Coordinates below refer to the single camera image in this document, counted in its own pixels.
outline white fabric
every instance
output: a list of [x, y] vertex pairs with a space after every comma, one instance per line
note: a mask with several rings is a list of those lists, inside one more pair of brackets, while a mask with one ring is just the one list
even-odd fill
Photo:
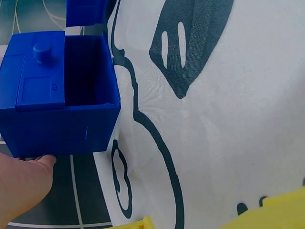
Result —
[[[173, 158], [183, 193], [184, 228], [215, 229], [237, 217], [238, 203], [257, 208], [261, 196], [302, 185], [305, 2], [235, 0], [217, 46], [183, 99], [175, 96], [149, 57], [163, 4], [122, 1], [115, 45], [134, 66], [139, 110], [154, 123]], [[157, 229], [173, 229], [175, 202], [164, 159], [150, 133], [133, 119], [129, 72], [121, 66], [115, 70], [122, 111], [113, 138], [119, 133], [128, 165], [132, 216], [127, 219], [117, 201], [111, 141], [106, 153], [95, 154], [111, 220], [116, 226], [150, 215]], [[119, 197], [127, 208], [124, 168], [117, 153], [114, 164]]]

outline floor tile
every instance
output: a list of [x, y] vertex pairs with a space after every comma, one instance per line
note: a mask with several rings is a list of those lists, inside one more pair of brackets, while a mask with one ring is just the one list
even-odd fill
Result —
[[83, 224], [110, 222], [92, 154], [73, 156]]

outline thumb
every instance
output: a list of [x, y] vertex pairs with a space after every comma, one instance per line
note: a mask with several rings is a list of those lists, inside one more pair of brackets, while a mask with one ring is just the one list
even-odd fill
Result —
[[52, 174], [53, 167], [56, 163], [56, 157], [53, 155], [44, 155], [40, 159], [35, 160], [35, 161], [30, 161], [30, 162], [43, 167], [47, 172]]

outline tile grout line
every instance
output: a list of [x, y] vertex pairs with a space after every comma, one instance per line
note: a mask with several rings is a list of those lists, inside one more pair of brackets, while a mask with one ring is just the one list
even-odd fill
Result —
[[[24, 228], [44, 228], [44, 229], [64, 229], [64, 228], [79, 228], [79, 225], [41, 225], [41, 224], [27, 224], [27, 223], [9, 223], [9, 226], [15, 226], [15, 227], [24, 227]], [[84, 228], [90, 228], [90, 227], [103, 227], [103, 226], [112, 226], [111, 222], [105, 222], [105, 223], [92, 223], [92, 224], [84, 224]]]
[[76, 188], [76, 180], [75, 180], [75, 172], [74, 172], [74, 162], [73, 162], [73, 155], [70, 155], [70, 163], [71, 163], [71, 176], [72, 176], [72, 184], [73, 184], [73, 192], [74, 192], [74, 199], [75, 199], [75, 205], [76, 205], [76, 211], [77, 211], [77, 217], [80, 224], [80, 228], [84, 229], [84, 225], [82, 223], [81, 219], [81, 208], [80, 203], [78, 201], [78, 195], [77, 195], [77, 188]]

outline black printed shape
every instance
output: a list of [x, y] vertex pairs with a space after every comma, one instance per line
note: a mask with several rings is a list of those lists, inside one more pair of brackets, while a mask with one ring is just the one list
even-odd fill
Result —
[[125, 51], [123, 49], [119, 50], [114, 44], [114, 31], [117, 22], [120, 3], [121, 0], [118, 0], [118, 5], [116, 8], [112, 31], [111, 31], [111, 51], [113, 54], [113, 64], [124, 67], [130, 73], [131, 83], [133, 88], [133, 119], [149, 131], [158, 149], [160, 150], [160, 153], [162, 154], [166, 169], [169, 174], [171, 185], [173, 188], [173, 195], [176, 204], [176, 223], [174, 228], [184, 229], [185, 216], [184, 216], [183, 195], [182, 195], [179, 177], [176, 173], [176, 169], [173, 163], [172, 155], [169, 152], [166, 143], [164, 142], [162, 136], [160, 135], [158, 129], [153, 124], [153, 122], [144, 113], [139, 111], [139, 104], [138, 104], [139, 87], [136, 80], [133, 64], [127, 57], [125, 57]]
[[[149, 50], [151, 60], [160, 69], [179, 99], [186, 96], [216, 46], [228, 21], [234, 0], [166, 0]], [[178, 23], [186, 38], [186, 61], [182, 67]], [[167, 68], [162, 59], [161, 35], [167, 32]]]
[[244, 203], [239, 203], [238, 205], [237, 205], [237, 214], [240, 216], [241, 214], [243, 214], [245, 211], [247, 211], [248, 210], [248, 207], [247, 207], [247, 205], [246, 204], [244, 204]]
[[263, 200], [267, 198], [266, 196], [263, 196], [259, 199], [259, 206], [262, 207], [263, 206]]
[[[114, 161], [113, 161], [115, 152], [118, 152], [119, 158], [122, 161], [123, 166], [124, 166], [124, 181], [127, 185], [127, 191], [128, 191], [128, 208], [127, 209], [123, 208], [123, 206], [121, 204], [120, 197], [119, 197], [119, 192], [121, 191], [121, 186], [120, 186], [120, 182], [118, 180], [117, 172], [116, 172], [116, 169], [115, 169], [115, 166], [114, 166]], [[130, 219], [130, 217], [132, 216], [132, 186], [130, 184], [130, 180], [129, 180], [128, 175], [127, 175], [128, 174], [127, 162], [126, 162], [126, 159], [124, 157], [124, 154], [119, 149], [118, 140], [113, 141], [112, 151], [111, 151], [111, 161], [112, 161], [112, 175], [113, 175], [116, 197], [118, 199], [118, 202], [119, 202], [122, 213], [124, 214], [124, 216], [126, 218]]]

